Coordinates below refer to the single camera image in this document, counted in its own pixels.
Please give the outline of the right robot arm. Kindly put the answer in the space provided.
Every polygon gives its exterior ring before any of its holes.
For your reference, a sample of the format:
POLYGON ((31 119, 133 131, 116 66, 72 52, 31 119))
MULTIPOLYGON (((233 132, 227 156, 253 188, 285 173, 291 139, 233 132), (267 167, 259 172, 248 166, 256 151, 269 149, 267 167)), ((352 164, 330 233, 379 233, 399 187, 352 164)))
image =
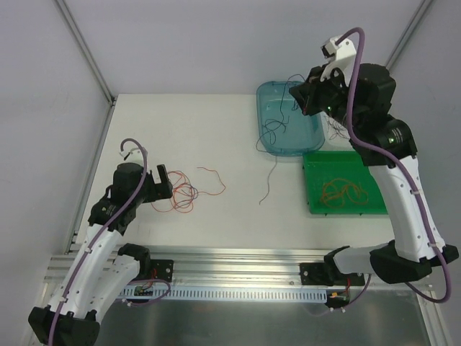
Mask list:
POLYGON ((375 274, 389 284, 416 282, 435 267, 459 257, 446 244, 432 220, 419 177, 417 148, 412 132, 389 113, 396 82, 384 66, 359 67, 352 118, 346 116, 350 87, 339 68, 321 79, 325 66, 313 68, 306 81, 290 88, 304 115, 326 113, 351 131, 350 143, 375 180, 385 202, 393 240, 375 247, 349 246, 324 257, 326 282, 338 285, 349 274, 375 274))

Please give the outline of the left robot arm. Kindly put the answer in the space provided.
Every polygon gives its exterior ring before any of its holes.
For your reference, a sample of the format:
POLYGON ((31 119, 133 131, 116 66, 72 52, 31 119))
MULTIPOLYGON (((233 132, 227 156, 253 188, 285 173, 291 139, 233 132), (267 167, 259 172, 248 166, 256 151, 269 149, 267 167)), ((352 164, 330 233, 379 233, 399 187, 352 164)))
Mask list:
POLYGON ((126 243, 108 271, 103 268, 122 240, 137 209, 144 203, 167 200, 172 183, 163 164, 160 181, 138 163, 117 166, 112 184, 92 207, 86 238, 63 282, 44 307, 34 307, 28 322, 44 345, 93 345, 102 320, 122 290, 133 281, 147 281, 154 268, 149 249, 126 243))

